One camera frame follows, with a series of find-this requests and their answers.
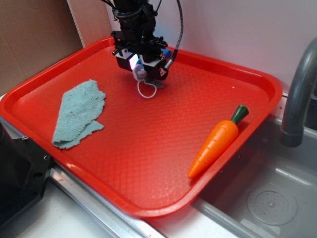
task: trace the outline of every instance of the sink drain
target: sink drain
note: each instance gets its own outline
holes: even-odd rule
[[[294,197],[275,186],[262,186],[248,197],[248,208],[252,216],[268,225],[283,225],[296,215]]]

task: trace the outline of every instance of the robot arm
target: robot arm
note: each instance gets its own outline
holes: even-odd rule
[[[168,68],[175,60],[167,62],[172,53],[167,50],[167,43],[163,37],[155,37],[156,26],[154,10],[148,0],[102,0],[112,7],[114,18],[119,20],[121,31],[113,31],[116,56],[120,68],[133,71],[136,64],[141,64],[147,72],[147,78],[165,80]]]

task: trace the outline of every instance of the plastic carrot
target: plastic carrot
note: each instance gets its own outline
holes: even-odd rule
[[[239,134],[237,124],[248,114],[247,107],[239,105],[230,120],[223,120],[215,126],[192,163],[188,173],[190,179],[211,165],[231,145]]]

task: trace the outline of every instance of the tray rim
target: tray rim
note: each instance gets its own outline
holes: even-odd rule
[[[59,156],[65,157],[66,155],[58,149],[50,149],[51,144],[44,140],[36,132],[30,130],[26,125],[24,125],[20,120],[10,114],[10,107],[24,95],[28,94],[34,88],[50,81],[52,78],[60,74],[60,69],[66,71],[78,64],[82,60],[88,58],[89,56],[99,52],[100,50],[113,46],[113,38],[106,37],[92,43],[91,45],[75,52],[74,54],[68,56],[67,58],[57,62],[51,67],[43,70],[42,72],[36,74],[25,82],[21,83],[17,87],[11,89],[0,101],[0,115],[11,123],[14,127],[20,130],[22,133],[27,134],[30,138],[35,140],[40,146],[47,150],[54,158]],[[101,183],[96,177],[94,177],[89,171],[84,168],[74,166],[72,168],[66,168],[69,172],[77,176],[79,179],[84,175],[84,183],[91,186],[96,192],[101,194],[103,197],[108,199],[114,205],[122,209],[123,211],[129,213],[130,215],[140,217],[140,218],[151,218],[160,217],[172,212],[175,212],[186,205],[190,204],[198,194],[204,189],[204,187],[210,182],[218,171],[231,159],[234,153],[240,148],[237,144],[243,144],[251,134],[260,126],[260,124],[266,119],[274,107],[279,103],[282,97],[282,87],[278,80],[264,72],[260,72],[247,67],[239,66],[233,63],[228,63],[218,59],[209,58],[196,53],[187,52],[184,50],[179,50],[177,61],[184,64],[189,64],[197,68],[211,71],[211,66],[217,66],[216,72],[218,74],[233,77],[234,75],[244,75],[244,82],[250,83],[261,87],[269,97],[269,103],[266,107],[254,118],[254,120],[239,134],[236,141],[230,146],[230,150],[225,151],[218,160],[216,160],[200,177],[199,179],[193,180],[193,186],[187,193],[180,198],[178,201],[162,208],[157,209],[145,209],[138,207],[133,203],[128,203],[127,198],[123,197],[122,194],[118,193],[110,186]],[[72,158],[66,156],[70,161],[74,161]]]

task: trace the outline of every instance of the red plastic tray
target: red plastic tray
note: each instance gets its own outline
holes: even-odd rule
[[[142,98],[132,73],[117,66],[111,38],[102,39],[11,90],[0,114],[54,159],[123,211],[141,218],[191,203],[279,102],[272,76],[179,51],[165,88]],[[105,127],[68,150],[52,146],[63,94],[89,79],[106,93],[97,119]],[[151,86],[142,85],[144,94]],[[187,178],[213,127],[243,104],[250,114],[234,143],[205,172]]]

